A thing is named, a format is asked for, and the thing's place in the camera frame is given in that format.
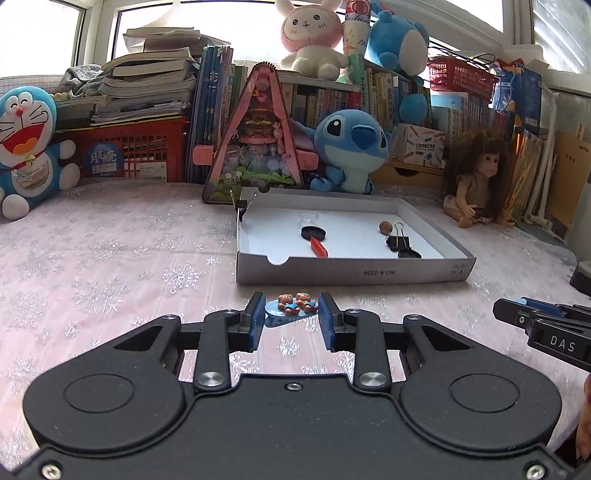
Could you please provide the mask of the person's hand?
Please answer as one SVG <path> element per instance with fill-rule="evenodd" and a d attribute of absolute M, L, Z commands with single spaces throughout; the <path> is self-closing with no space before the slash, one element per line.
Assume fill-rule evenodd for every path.
<path fill-rule="evenodd" d="M 591 375 L 588 375 L 583 391 L 585 403 L 581 409 L 576 432 L 576 458 L 588 461 L 591 453 Z"/>

